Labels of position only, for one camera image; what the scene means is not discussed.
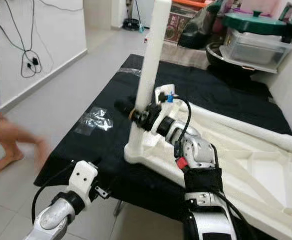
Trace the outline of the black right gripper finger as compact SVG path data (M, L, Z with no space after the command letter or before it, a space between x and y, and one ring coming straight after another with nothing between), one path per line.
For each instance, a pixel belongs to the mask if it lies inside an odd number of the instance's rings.
M130 121L136 121L141 114L136 108L136 98L118 99L114 101L114 107Z

